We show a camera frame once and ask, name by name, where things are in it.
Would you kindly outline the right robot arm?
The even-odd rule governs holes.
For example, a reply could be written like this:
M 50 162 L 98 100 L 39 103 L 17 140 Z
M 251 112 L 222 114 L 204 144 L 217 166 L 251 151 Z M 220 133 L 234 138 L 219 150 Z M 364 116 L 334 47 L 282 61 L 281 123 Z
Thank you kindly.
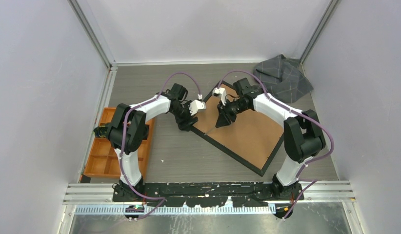
M 233 101 L 227 99 L 226 89 L 220 84 L 212 91 L 220 97 L 215 127 L 231 125 L 238 114 L 247 110 L 264 114 L 283 127 L 287 157 L 274 174 L 270 191 L 276 199 L 285 200 L 297 185 L 302 167 L 326 146 L 318 116 L 313 110 L 304 112 L 290 107 L 268 93 L 264 85 L 251 85 L 246 78 L 234 82 L 233 87 L 237 93 Z

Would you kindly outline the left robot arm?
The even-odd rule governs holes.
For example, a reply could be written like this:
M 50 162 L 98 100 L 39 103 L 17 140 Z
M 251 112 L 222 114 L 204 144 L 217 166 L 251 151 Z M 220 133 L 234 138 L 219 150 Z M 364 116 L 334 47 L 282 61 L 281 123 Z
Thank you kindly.
M 127 185 L 124 195 L 132 202 L 143 196 L 143 176 L 139 168 L 138 150 L 146 135 L 146 122 L 161 114 L 171 113 L 178 129 L 190 131 L 198 118 L 191 110 L 192 101 L 186 100 L 188 91 L 180 84 L 159 92 L 138 104 L 119 104 L 107 127 L 110 141 L 119 160 L 120 182 Z

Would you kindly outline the black picture frame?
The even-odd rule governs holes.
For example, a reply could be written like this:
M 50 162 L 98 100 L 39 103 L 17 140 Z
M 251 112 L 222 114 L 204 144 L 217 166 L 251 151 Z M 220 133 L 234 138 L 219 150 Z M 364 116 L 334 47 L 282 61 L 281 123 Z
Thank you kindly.
M 264 114 L 247 110 L 229 126 L 216 128 L 220 98 L 204 97 L 206 110 L 197 113 L 191 131 L 259 176 L 264 176 L 283 144 L 283 129 Z

